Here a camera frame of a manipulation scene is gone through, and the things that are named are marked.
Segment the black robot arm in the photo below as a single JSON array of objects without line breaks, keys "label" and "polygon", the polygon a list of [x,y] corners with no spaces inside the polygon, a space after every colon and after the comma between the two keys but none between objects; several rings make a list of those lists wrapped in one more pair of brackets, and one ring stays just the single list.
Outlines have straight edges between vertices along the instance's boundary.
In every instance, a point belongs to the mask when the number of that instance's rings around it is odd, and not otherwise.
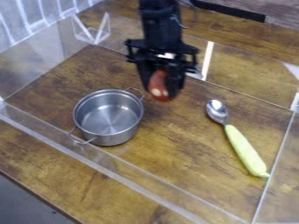
[{"label": "black robot arm", "polygon": [[139,0],[141,39],[128,39],[127,61],[135,63],[144,90],[159,102],[183,90],[185,74],[199,72],[199,49],[183,42],[180,6],[176,0]]}]

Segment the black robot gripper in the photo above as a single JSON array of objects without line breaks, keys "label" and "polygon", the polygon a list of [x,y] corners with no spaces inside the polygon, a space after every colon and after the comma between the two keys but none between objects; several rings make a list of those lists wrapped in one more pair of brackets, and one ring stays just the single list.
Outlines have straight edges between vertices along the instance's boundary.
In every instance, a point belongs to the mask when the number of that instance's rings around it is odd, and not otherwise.
[{"label": "black robot gripper", "polygon": [[136,65],[144,90],[155,70],[167,70],[168,97],[173,99],[183,89],[184,73],[199,72],[199,49],[183,42],[179,5],[140,5],[139,15],[143,37],[125,41],[127,61]]}]

